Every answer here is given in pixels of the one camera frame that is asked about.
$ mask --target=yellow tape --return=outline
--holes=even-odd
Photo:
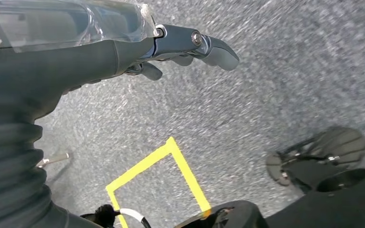
[[[205,211],[205,214],[208,212],[206,210],[210,209],[211,206],[209,202],[206,200],[204,193],[201,190],[193,172],[191,171],[190,167],[188,166],[187,161],[185,160],[183,154],[181,153],[180,149],[177,146],[173,137],[170,137],[166,144],[161,146],[159,149],[155,150],[153,153],[149,154],[145,157],[142,161],[138,162],[135,166],[131,169],[126,171],[120,177],[115,179],[109,185],[107,185],[106,190],[110,197],[110,200],[114,206],[114,209],[119,210],[120,206],[115,198],[114,191],[120,188],[121,186],[128,183],[134,177],[136,177],[139,173],[147,170],[149,167],[154,165],[156,162],[163,159],[165,156],[171,154],[175,159],[178,167],[185,178],[188,186],[190,187],[195,199],[197,200],[199,207],[202,211]],[[128,225],[125,221],[123,216],[119,216],[122,228],[128,228]]]
[[[174,138],[170,137],[169,140],[167,140],[168,147],[170,147],[171,154],[173,155],[175,162],[177,163],[178,167],[181,170],[181,173],[183,174],[183,177],[185,178],[185,181],[187,182],[188,186],[190,187],[196,201],[199,204],[199,207],[202,211],[206,211],[211,208],[211,205],[206,200],[206,197],[199,186],[198,181],[196,180],[193,172],[191,171],[190,167],[188,166],[187,161],[185,160],[183,153],[181,153],[180,149],[177,146],[177,143],[175,142]]]

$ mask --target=transparent plastic cover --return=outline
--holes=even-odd
[[[113,0],[0,0],[0,48],[70,48],[157,36],[146,4]]]

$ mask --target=black wheel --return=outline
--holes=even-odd
[[[306,152],[335,166],[352,168],[365,156],[365,137],[356,129],[331,127]]]
[[[347,127],[330,127],[281,152],[267,156],[266,166],[270,177],[282,186],[291,180],[283,171],[283,165],[297,159],[315,159],[325,164],[353,168],[365,156],[365,137],[360,131]]]
[[[289,177],[283,172],[282,169],[282,159],[278,153],[272,153],[267,157],[267,171],[269,176],[282,186],[289,186],[291,181]]]

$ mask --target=metal bolt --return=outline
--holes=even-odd
[[[159,35],[157,36],[158,38],[162,38],[162,37],[164,37],[164,31],[163,31],[163,29],[161,29],[161,28],[157,28],[156,30],[157,30],[157,33],[159,34]]]
[[[200,46],[202,44],[202,36],[198,31],[194,31],[191,35],[191,38],[192,38],[192,42],[196,46]]]
[[[338,160],[339,158],[340,158],[339,156],[335,156],[335,157],[334,156],[329,156],[328,160],[330,160],[332,162],[332,161]]]

